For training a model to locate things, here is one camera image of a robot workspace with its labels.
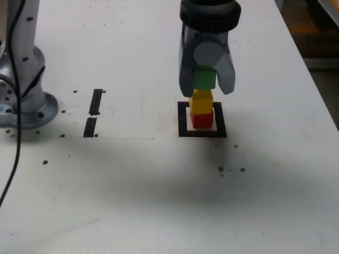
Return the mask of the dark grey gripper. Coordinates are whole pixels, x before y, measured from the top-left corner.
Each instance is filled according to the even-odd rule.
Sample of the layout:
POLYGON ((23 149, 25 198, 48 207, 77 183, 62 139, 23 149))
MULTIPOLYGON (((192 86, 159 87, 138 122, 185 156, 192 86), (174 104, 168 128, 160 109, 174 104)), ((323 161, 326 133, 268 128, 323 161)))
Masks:
POLYGON ((235 80, 228 32, 206 33, 183 24, 179 50, 179 86, 182 95, 191 97, 194 88, 213 89, 216 83, 227 95, 234 91, 235 80), (196 41, 193 38, 209 41, 201 42, 195 48, 196 41))

